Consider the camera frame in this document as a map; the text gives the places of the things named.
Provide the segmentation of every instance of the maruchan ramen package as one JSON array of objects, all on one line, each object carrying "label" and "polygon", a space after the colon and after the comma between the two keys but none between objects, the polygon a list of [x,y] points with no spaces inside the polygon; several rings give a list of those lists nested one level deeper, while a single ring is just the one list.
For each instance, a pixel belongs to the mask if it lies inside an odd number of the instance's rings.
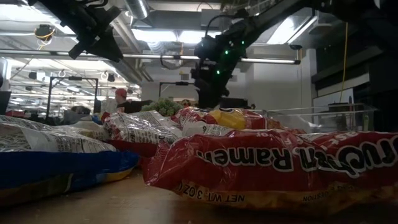
[{"label": "maruchan ramen package", "polygon": [[146,184],[190,200],[252,210],[330,215],[398,197],[398,134],[213,130],[144,162]]},{"label": "maruchan ramen package", "polygon": [[[180,110],[174,120],[184,127],[190,123],[202,121],[206,124],[218,124],[233,129],[283,129],[278,121],[266,118],[245,109],[218,109],[213,111],[188,107]],[[291,130],[295,134],[303,134],[302,130]]]}]

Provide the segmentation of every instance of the desk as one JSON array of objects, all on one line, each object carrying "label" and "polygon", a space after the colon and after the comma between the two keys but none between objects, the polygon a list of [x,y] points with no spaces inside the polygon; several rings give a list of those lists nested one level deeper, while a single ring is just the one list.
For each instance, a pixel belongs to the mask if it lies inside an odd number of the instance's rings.
[{"label": "desk", "polygon": [[46,198],[0,211],[4,224],[380,224],[398,223],[398,203],[361,205],[325,220],[271,212],[221,208],[189,202],[167,190],[148,187],[135,170],[130,177],[93,189]]}]

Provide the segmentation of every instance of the green vegetable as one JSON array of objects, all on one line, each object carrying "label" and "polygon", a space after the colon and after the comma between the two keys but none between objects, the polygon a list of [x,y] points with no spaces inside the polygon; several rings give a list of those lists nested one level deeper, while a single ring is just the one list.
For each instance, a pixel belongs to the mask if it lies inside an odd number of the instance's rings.
[{"label": "green vegetable", "polygon": [[159,99],[158,102],[151,103],[150,105],[143,106],[141,111],[152,111],[155,110],[159,112],[162,116],[172,116],[176,112],[182,109],[183,106],[179,103],[175,103],[169,99]]}]

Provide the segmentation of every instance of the robotic arm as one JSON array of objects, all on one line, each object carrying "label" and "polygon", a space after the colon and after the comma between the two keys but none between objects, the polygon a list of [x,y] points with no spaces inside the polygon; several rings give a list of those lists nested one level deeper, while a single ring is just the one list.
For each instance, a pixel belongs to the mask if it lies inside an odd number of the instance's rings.
[{"label": "robotic arm", "polygon": [[109,24],[119,16],[120,9],[113,6],[105,10],[109,0],[28,0],[33,6],[43,4],[61,20],[61,26],[68,26],[79,41],[69,51],[69,56],[76,59],[83,51],[107,58],[114,62],[123,59]]},{"label": "robotic arm", "polygon": [[258,16],[240,12],[243,16],[235,17],[243,17],[243,20],[215,38],[206,35],[196,46],[195,55],[201,60],[191,73],[198,88],[199,107],[214,108],[222,96],[228,96],[226,84],[239,59],[246,56],[246,48],[265,30],[303,7],[331,13],[345,22],[355,22],[361,29],[370,31],[381,48],[398,51],[395,44],[398,28],[384,17],[373,0],[276,0],[269,10]]}]

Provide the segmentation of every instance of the clear plastic bin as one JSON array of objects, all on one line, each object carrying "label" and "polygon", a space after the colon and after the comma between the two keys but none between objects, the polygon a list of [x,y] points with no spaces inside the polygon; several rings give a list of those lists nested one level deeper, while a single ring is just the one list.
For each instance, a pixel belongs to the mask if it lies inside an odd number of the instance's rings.
[{"label": "clear plastic bin", "polygon": [[373,131],[373,114],[376,110],[364,104],[333,104],[261,113],[288,128],[302,129],[306,133],[329,133]]}]

